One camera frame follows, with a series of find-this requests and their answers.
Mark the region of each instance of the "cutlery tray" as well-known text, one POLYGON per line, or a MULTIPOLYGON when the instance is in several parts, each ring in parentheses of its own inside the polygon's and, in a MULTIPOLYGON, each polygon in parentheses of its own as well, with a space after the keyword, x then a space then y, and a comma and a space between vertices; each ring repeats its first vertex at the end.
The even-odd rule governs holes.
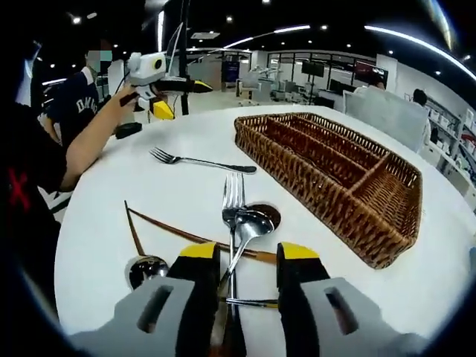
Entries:
POLYGON ((417 240, 422 177, 407 161, 311 113, 235 120, 235 142, 372 268, 417 240))

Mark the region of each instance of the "white table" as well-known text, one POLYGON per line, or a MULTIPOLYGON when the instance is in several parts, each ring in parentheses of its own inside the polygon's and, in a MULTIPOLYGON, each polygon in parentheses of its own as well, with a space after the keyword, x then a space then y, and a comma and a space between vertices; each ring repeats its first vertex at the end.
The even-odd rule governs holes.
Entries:
MULTIPOLYGON (((206 112, 153 123, 141 133, 111 141, 83 175, 66 211, 57 247, 55 290, 59 320, 68 334, 97 329, 130 293, 126 264, 137 255, 123 200, 131 208, 184 231, 228 242, 221 218, 226 172, 193 164, 159 164, 147 152, 157 145, 176 155, 229 164, 253 164, 234 144, 234 119, 267 112, 315 112, 364 133, 418 167, 423 214, 415 246, 390 267, 374 270, 316 219, 271 176, 259 169, 245 177, 248 202, 268 201, 283 220, 272 235, 249 248, 276 251, 280 241, 316 250, 332 277, 344 277, 375 301, 400 332, 429 337, 451 313, 469 280, 469 248, 476 218, 463 197, 431 165, 378 130, 332 109, 259 106, 206 112)), ((147 254, 170 265, 185 239, 133 217, 147 254)), ((222 269, 228 255, 222 254, 222 269)), ((275 267, 249 259, 237 266, 240 298, 276 298, 275 267)), ((285 356, 279 313, 241 308, 249 356, 285 356)))

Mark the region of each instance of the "black ceiling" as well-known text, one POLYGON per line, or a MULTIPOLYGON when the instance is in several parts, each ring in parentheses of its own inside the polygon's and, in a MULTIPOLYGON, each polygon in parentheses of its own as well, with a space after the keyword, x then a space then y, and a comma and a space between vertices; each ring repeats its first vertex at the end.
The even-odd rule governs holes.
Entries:
MULTIPOLYGON (((114 49, 116 57, 127 56, 123 55, 123 51, 129 54, 130 51, 144 48, 144 36, 141 35, 145 16, 144 0, 63 2, 68 4, 61 3, 60 6, 63 7, 57 7, 54 16, 49 14, 48 23, 42 25, 41 40, 44 47, 40 56, 45 67, 42 71, 45 80, 64 77, 73 72, 71 64, 81 64, 88 44, 102 36, 119 45, 114 49), (67 11, 75 16, 82 16, 82 23, 73 25, 67 11), (91 20, 86 19, 86 15, 92 12, 96 12, 97 16, 91 20), (55 68, 49 68, 52 62, 55 63, 55 68)), ((423 2, 425 1, 270 0, 269 4, 263 4, 261 0, 190 0, 189 34, 212 30, 220 35, 203 42, 189 38, 188 47, 222 47, 278 28, 311 25, 310 30, 273 34, 237 47, 254 50, 265 46, 265 51, 312 48, 345 51, 369 57, 392 50, 398 61, 426 74, 436 77, 435 71, 441 71, 438 80, 476 106, 475 82, 461 70, 406 40, 371 33, 364 29, 364 25, 377 25, 399 30, 450 51, 443 35, 422 6, 423 2), (233 17, 232 23, 227 23, 227 16, 233 17), (322 25, 329 27, 322 31, 322 25), (346 47, 348 43, 352 45, 351 49, 346 47)), ((439 0, 439 3, 452 21, 457 34, 452 55, 456 58, 472 55, 465 65, 476 72, 476 26, 471 17, 476 11, 473 1, 439 0)), ((167 15, 175 19, 169 23, 178 20, 180 5, 181 0, 170 0, 167 4, 167 15)))

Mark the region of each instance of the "silver fork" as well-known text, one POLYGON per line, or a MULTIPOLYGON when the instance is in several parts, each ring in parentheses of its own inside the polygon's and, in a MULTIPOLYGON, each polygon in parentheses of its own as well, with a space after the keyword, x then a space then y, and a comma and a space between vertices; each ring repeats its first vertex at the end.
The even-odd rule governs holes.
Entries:
MULTIPOLYGON (((236 251, 235 244, 235 216, 238 210, 245 206, 245 184, 243 174, 232 173, 226 176, 225 189, 223 192, 223 222, 230 228, 230 263, 234 258, 236 251)), ((230 295, 235 298, 236 294, 236 277, 230 279, 230 295)))
POLYGON ((235 171, 237 173, 255 173, 257 170, 255 166, 226 165, 226 164, 218 164, 216 162, 211 162, 211 161, 198 160, 196 158, 181 158, 180 156, 173 156, 171 154, 168 154, 162 149, 159 149, 158 147, 154 147, 153 149, 149 151, 149 153, 154 158, 156 158, 157 160, 159 160, 160 162, 164 164, 176 164, 179 161, 189 161, 189 162, 194 162, 196 164, 205 164, 207 166, 220 167, 222 169, 235 171))
MULTIPOLYGON (((226 176, 223 192, 223 222, 230 228, 230 263, 234 258, 235 244, 235 216, 245 206, 245 182, 243 174, 231 173, 226 176)), ((233 273, 229 280, 230 296, 237 296, 237 278, 233 273)), ((224 345, 229 349, 230 356, 246 356, 245 336, 243 335, 238 306, 227 306, 228 315, 225 326, 224 345)))

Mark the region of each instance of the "screen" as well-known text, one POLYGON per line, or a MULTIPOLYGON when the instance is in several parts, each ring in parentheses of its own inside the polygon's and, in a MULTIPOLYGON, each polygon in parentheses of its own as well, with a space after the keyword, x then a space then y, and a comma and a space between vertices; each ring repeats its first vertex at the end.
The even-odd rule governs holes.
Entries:
POLYGON ((320 62, 304 61, 301 72, 312 76, 324 77, 324 64, 320 62))
POLYGON ((360 80, 366 83, 369 83, 371 76, 373 76, 373 74, 376 73, 381 77, 385 87, 387 87, 388 71, 384 70, 383 68, 379 68, 374 65, 369 65, 368 63, 357 61, 355 73, 356 73, 356 76, 355 76, 356 80, 360 80))

